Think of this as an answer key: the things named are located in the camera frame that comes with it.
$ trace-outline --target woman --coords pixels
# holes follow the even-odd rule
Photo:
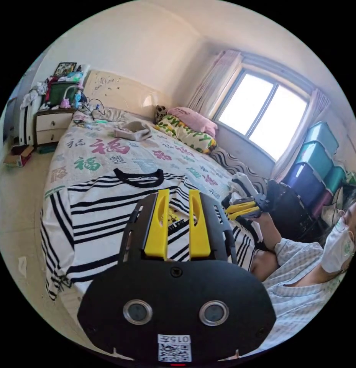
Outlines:
[[[348,200],[346,211],[340,211],[339,215],[324,248],[319,243],[283,239],[269,214],[252,219],[260,225],[266,247],[277,258],[278,266],[271,253],[259,253],[262,262],[257,264],[261,269],[260,263],[270,262],[266,272],[271,274],[263,285],[277,320],[262,345],[247,355],[272,348],[294,336],[332,296],[356,250],[356,189]]]

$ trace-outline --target pink pillow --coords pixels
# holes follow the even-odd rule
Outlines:
[[[176,116],[184,124],[195,131],[202,131],[215,138],[217,125],[210,119],[205,118],[196,111],[187,107],[174,107],[167,111],[168,114]]]

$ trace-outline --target label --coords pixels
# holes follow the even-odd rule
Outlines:
[[[158,335],[158,359],[168,363],[186,363],[192,361],[190,335]]]

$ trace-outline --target striped shirt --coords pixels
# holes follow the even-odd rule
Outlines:
[[[107,175],[72,185],[45,199],[41,245],[46,261],[46,290],[55,299],[59,287],[73,283],[84,294],[93,278],[117,264],[127,221],[137,202],[169,189],[168,258],[189,260],[189,190],[185,175],[157,170],[151,174]],[[249,270],[254,241],[243,226],[230,222],[240,267]]]

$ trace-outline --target beige headboard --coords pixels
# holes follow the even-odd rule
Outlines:
[[[134,114],[154,118],[155,106],[175,107],[172,99],[142,83],[110,72],[91,70],[83,93],[99,99],[105,107],[118,108]]]

